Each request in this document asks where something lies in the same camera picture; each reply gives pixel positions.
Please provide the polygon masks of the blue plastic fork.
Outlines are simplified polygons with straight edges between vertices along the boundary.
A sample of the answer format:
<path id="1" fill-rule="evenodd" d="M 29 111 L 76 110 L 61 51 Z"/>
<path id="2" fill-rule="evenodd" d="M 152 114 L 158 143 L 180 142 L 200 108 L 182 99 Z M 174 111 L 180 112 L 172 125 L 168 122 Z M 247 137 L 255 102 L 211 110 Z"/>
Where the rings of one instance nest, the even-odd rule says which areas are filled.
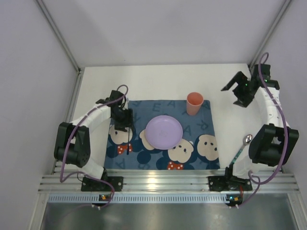
<path id="1" fill-rule="evenodd" d="M 132 130 L 130 128 L 127 129 L 128 133 L 128 139 L 127 139 L 127 151 L 126 154 L 129 155 L 129 153 L 132 151 L 130 140 L 132 138 Z"/>

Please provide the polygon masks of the metal spoon patterned handle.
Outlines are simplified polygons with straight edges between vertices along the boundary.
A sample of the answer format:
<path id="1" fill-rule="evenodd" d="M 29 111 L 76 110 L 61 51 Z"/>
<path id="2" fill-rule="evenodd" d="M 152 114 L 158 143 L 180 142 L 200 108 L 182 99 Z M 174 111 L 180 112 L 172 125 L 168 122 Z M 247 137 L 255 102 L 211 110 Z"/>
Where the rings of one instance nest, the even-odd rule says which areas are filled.
<path id="1" fill-rule="evenodd" d="M 233 168 L 235 162 L 240 157 L 240 155 L 243 152 L 244 148 L 246 146 L 248 146 L 252 142 L 252 140 L 253 140 L 253 135 L 252 134 L 248 134 L 245 137 L 243 137 L 243 139 L 242 139 L 242 146 L 240 147 L 240 149 L 238 150 L 237 154 L 234 156 L 234 158 L 230 162 L 229 168 Z"/>

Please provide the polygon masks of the purple plastic plate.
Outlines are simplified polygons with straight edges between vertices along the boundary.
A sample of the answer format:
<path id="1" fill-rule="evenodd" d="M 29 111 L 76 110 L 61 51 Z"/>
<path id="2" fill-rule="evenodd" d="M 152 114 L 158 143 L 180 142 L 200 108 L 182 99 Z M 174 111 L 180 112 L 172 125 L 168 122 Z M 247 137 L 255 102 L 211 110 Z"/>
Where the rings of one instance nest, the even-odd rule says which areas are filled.
<path id="1" fill-rule="evenodd" d="M 182 125 L 172 116 L 156 116 L 146 125 L 145 138 L 155 149 L 171 149 L 180 143 L 182 137 Z"/>

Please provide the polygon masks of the coral plastic cup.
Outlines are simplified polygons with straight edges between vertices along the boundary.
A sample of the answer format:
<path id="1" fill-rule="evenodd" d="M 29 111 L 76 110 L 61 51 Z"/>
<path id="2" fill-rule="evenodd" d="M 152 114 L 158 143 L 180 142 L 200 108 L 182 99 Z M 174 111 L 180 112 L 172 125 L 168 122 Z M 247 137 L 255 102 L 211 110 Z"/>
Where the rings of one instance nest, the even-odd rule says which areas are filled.
<path id="1" fill-rule="evenodd" d="M 191 92 L 187 95 L 187 113 L 190 116 L 194 116 L 200 110 L 203 104 L 203 96 L 198 92 Z"/>

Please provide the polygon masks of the blue bear print placemat cloth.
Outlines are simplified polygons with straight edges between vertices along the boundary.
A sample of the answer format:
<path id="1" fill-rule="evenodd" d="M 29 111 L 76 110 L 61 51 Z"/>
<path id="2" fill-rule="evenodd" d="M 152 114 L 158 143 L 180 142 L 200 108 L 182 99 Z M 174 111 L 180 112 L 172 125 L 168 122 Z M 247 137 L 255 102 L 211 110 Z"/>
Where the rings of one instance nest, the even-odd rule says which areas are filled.
<path id="1" fill-rule="evenodd" d="M 130 101 L 134 130 L 109 127 L 104 166 L 122 170 L 215 170 L 219 153 L 211 104 L 196 115 L 185 100 Z"/>

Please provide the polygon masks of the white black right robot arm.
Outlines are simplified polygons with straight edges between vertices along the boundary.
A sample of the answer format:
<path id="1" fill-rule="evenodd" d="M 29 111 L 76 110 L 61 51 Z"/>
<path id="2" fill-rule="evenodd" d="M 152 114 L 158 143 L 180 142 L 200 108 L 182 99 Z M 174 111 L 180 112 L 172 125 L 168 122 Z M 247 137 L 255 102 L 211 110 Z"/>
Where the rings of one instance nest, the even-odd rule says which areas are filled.
<path id="1" fill-rule="evenodd" d="M 237 83 L 233 90 L 237 98 L 234 104 L 246 108 L 256 101 L 263 125 L 248 145 L 248 156 L 239 160 L 236 155 L 226 167 L 218 191 L 237 190 L 240 186 L 250 185 L 250 180 L 234 176 L 233 169 L 242 169 L 249 175 L 257 171 L 257 164 L 279 170 L 288 161 L 298 141 L 298 131 L 290 128 L 283 115 L 280 86 L 278 81 L 271 79 L 270 68 L 267 64 L 255 65 L 250 79 L 238 72 L 222 89 L 227 91 Z"/>

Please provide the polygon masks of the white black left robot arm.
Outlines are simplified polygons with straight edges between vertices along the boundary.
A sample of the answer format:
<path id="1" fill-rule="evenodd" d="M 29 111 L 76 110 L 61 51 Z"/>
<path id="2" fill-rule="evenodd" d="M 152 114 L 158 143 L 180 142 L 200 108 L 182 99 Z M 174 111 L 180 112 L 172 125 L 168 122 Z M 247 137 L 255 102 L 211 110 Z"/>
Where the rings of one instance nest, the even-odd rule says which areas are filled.
<path id="1" fill-rule="evenodd" d="M 91 133 L 108 119 L 113 120 L 116 135 L 125 134 L 128 138 L 134 131 L 133 110 L 126 108 L 126 93 L 112 90 L 109 97 L 99 99 L 89 112 L 78 119 L 62 122 L 57 131 L 54 158 L 62 162 L 60 182 L 66 181 L 72 174 L 64 176 L 66 164 L 76 166 L 91 180 L 105 182 L 106 170 L 97 164 L 91 156 Z"/>

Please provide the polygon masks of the right aluminium frame post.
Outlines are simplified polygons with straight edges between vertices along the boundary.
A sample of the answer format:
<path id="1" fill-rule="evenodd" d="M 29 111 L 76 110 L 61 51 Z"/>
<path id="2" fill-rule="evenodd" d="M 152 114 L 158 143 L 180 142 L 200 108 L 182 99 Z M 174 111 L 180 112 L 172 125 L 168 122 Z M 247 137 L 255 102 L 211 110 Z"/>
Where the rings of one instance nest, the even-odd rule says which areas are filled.
<path id="1" fill-rule="evenodd" d="M 251 71 L 256 64 L 256 62 L 259 60 L 264 48 L 269 43 L 270 39 L 272 38 L 274 32 L 278 28 L 279 24 L 283 20 L 283 17 L 286 15 L 287 11 L 291 7 L 293 3 L 293 0 L 283 0 L 281 7 L 278 9 L 277 13 L 273 17 L 272 22 L 269 23 L 268 29 L 265 31 L 265 34 L 260 42 L 260 44 L 257 46 L 257 49 L 255 53 L 252 56 L 251 61 L 248 63 L 248 69 Z"/>

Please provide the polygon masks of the aluminium frame post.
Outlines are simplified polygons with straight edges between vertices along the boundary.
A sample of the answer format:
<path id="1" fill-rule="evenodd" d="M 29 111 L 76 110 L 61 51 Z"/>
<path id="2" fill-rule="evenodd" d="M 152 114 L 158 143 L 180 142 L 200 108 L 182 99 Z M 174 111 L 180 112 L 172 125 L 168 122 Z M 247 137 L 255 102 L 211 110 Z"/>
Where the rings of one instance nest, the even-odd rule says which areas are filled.
<path id="1" fill-rule="evenodd" d="M 51 30 L 53 31 L 56 39 L 58 40 L 60 46 L 62 47 L 64 53 L 66 54 L 67 58 L 69 59 L 70 63 L 72 64 L 73 68 L 76 70 L 77 73 L 81 71 L 81 68 L 77 64 L 64 36 L 62 35 L 60 29 L 58 28 L 56 22 L 54 21 L 49 9 L 47 8 L 46 4 L 43 0 L 34 0 L 37 4 L 39 10 L 43 14 L 44 18 L 46 19 L 48 25 L 50 26 Z"/>
<path id="2" fill-rule="evenodd" d="M 259 60 L 264 48 L 269 43 L 270 39 L 272 38 L 274 32 L 278 28 L 279 24 L 283 20 L 283 17 L 286 15 L 287 11 L 291 7 L 293 3 L 293 0 L 283 0 L 281 7 L 278 9 L 277 13 L 273 17 L 272 22 L 269 23 L 268 29 L 265 31 L 265 34 L 260 42 L 260 44 L 257 46 L 257 49 L 255 53 L 252 56 L 251 61 L 248 63 L 248 69 L 251 71 L 256 64 L 256 62 Z"/>

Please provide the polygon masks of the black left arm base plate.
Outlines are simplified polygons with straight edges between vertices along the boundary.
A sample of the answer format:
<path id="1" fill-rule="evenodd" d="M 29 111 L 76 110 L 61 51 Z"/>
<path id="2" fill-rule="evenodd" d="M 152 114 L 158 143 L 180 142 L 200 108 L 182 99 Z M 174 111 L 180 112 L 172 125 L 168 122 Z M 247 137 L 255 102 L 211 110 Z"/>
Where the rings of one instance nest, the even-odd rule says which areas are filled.
<path id="1" fill-rule="evenodd" d="M 121 176 L 110 176 L 107 182 L 114 187 L 115 192 L 122 191 L 123 188 L 123 177 Z M 97 180 L 89 179 L 84 177 L 81 186 L 82 192 L 111 192 L 111 187 L 105 183 Z"/>

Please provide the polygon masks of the aluminium mounting rail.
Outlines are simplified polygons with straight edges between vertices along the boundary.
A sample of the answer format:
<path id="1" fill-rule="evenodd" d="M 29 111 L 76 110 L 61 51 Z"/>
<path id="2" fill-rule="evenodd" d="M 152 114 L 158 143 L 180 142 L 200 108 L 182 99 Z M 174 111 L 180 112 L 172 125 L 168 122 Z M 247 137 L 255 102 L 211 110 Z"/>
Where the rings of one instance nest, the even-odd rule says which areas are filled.
<path id="1" fill-rule="evenodd" d="M 123 177 L 122 193 L 209 193 L 209 176 L 224 175 L 223 170 L 108 170 L 109 176 Z M 40 193 L 76 193 L 81 182 L 75 175 L 65 182 L 59 181 L 59 172 L 44 175 L 39 185 Z M 261 185 L 259 193 L 298 193 L 299 187 L 291 173 L 279 172 L 269 183 Z"/>

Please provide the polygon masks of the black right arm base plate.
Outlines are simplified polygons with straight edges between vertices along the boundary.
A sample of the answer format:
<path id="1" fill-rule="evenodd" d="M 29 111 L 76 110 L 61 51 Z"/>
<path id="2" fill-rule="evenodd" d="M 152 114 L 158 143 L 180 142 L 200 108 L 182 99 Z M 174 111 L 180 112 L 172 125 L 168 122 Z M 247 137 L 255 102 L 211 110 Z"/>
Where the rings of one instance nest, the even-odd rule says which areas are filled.
<path id="1" fill-rule="evenodd" d="M 209 190 L 215 192 L 223 191 L 252 191 L 252 185 L 250 180 L 231 176 L 209 176 L 208 177 Z"/>

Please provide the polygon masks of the left aluminium frame post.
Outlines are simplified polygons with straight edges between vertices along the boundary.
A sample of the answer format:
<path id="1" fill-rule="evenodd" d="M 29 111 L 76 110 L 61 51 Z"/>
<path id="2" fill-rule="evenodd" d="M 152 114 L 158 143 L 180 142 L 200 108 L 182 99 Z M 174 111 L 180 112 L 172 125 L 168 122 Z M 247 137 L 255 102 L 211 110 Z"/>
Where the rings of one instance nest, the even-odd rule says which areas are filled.
<path id="1" fill-rule="evenodd" d="M 34 0 L 37 4 L 39 10 L 43 14 L 44 18 L 46 19 L 48 25 L 50 26 L 51 30 L 53 31 L 56 39 L 58 40 L 60 46 L 62 47 L 64 53 L 66 54 L 67 58 L 69 59 L 70 63 L 72 64 L 73 68 L 76 70 L 77 73 L 81 71 L 81 68 L 77 64 L 64 36 L 62 35 L 60 29 L 58 28 L 56 22 L 54 21 L 49 9 L 47 8 L 46 4 L 43 0 Z"/>

